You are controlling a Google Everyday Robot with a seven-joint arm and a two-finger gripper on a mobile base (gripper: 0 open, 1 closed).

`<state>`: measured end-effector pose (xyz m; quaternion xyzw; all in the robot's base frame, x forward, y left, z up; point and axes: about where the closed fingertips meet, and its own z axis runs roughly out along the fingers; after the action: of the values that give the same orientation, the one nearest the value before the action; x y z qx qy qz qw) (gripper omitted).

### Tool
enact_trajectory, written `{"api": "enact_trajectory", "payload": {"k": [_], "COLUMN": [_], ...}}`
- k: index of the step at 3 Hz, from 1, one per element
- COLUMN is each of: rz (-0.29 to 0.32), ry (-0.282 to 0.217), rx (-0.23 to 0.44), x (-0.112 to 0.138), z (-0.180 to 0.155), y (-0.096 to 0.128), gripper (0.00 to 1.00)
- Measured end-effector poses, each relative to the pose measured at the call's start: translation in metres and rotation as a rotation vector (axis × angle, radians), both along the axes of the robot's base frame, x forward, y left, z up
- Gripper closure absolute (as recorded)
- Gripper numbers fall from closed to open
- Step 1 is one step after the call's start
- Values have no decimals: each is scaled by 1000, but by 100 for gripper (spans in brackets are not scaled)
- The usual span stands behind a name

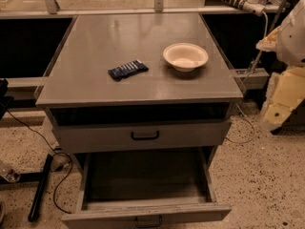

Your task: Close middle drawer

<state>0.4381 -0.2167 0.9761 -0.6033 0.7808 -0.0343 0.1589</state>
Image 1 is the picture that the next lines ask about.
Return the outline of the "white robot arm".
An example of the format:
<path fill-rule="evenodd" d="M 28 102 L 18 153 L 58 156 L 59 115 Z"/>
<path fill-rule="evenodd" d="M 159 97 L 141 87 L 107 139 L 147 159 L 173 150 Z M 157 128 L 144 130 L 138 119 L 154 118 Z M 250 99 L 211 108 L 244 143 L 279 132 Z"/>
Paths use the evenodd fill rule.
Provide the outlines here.
<path fill-rule="evenodd" d="M 281 74 L 272 74 L 263 104 L 261 127 L 273 131 L 305 100 L 305 0 L 299 0 L 281 24 L 256 47 L 275 52 L 277 60 L 287 65 Z"/>

